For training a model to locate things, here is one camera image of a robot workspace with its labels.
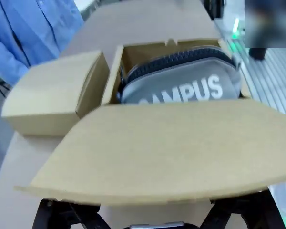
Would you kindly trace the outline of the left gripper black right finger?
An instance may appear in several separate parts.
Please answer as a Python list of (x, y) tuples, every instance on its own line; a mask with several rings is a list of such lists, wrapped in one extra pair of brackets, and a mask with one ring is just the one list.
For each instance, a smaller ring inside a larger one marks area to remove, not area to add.
[(217, 199), (201, 229), (224, 229), (232, 214), (239, 214), (248, 229), (281, 229), (283, 219), (269, 190)]

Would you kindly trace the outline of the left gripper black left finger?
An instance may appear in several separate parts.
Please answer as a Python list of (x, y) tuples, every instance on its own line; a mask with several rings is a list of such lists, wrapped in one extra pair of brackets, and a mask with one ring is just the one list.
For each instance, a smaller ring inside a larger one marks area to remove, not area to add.
[(43, 199), (37, 210), (38, 229), (70, 229), (81, 224), (85, 229), (108, 229), (98, 214), (100, 206)]

